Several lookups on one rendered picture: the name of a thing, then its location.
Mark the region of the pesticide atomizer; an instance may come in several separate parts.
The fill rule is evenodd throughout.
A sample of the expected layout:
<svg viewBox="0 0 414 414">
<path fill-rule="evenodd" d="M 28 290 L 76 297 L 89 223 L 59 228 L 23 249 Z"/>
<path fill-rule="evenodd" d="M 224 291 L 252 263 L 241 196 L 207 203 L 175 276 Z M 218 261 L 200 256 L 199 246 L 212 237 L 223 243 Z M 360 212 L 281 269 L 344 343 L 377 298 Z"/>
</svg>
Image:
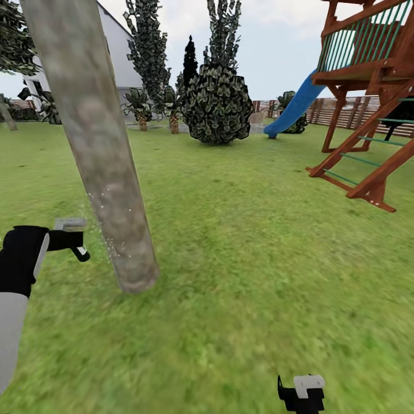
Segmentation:
<svg viewBox="0 0 414 414">
<path fill-rule="evenodd" d="M 81 262 L 86 262 L 90 258 L 90 254 L 85 246 L 78 248 L 71 247 L 70 249 Z"/>
</svg>

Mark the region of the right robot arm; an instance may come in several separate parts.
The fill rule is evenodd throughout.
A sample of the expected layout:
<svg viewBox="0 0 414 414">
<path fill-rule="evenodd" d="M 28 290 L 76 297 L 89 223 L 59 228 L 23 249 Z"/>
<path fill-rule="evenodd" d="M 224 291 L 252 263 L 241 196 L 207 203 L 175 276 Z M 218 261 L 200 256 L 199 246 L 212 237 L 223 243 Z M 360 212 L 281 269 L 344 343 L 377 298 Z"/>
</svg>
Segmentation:
<svg viewBox="0 0 414 414">
<path fill-rule="evenodd" d="M 284 389 L 278 375 L 278 393 L 280 400 L 285 401 L 288 411 L 296 414 L 319 414 L 324 410 L 322 388 L 325 379 L 321 375 L 301 375 L 294 377 L 294 388 Z"/>
</svg>

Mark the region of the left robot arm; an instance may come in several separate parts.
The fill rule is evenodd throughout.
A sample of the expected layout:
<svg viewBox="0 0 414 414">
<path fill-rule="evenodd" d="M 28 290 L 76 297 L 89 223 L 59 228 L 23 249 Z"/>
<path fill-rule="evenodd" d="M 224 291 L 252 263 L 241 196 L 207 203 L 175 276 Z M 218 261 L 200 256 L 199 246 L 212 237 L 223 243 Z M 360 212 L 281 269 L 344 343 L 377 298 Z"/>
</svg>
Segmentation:
<svg viewBox="0 0 414 414">
<path fill-rule="evenodd" d="M 84 233 L 69 228 L 88 226 L 87 218 L 79 216 L 57 219 L 52 231 L 16 225 L 6 233 L 0 250 L 0 397 L 17 366 L 28 299 L 47 251 L 81 247 Z"/>
</svg>

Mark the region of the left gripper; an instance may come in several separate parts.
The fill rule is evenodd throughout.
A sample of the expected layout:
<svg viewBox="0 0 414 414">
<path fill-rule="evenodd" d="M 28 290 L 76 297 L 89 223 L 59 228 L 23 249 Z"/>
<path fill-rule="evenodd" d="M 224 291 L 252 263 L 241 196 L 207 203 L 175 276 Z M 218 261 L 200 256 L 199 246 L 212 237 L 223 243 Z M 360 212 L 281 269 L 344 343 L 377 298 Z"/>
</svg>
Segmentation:
<svg viewBox="0 0 414 414">
<path fill-rule="evenodd" d="M 56 247 L 57 250 L 64 248 L 78 248 L 83 244 L 83 232 L 65 232 L 65 231 L 54 231 L 59 234 L 60 242 Z"/>
</svg>

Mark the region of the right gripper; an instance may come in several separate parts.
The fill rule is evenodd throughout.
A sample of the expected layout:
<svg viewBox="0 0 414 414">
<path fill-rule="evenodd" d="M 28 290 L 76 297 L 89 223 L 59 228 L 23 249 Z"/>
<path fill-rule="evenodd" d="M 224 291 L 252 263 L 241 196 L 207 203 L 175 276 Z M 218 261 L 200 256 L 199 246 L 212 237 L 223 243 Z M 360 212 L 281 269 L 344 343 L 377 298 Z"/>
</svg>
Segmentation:
<svg viewBox="0 0 414 414">
<path fill-rule="evenodd" d="M 278 375 L 278 393 L 280 400 L 285 401 L 288 411 L 296 411 L 296 414 L 312 412 L 319 414 L 318 411 L 324 410 L 323 395 L 318 388 L 308 389 L 308 398 L 299 398 L 295 388 L 284 389 L 281 386 L 280 375 Z"/>
</svg>

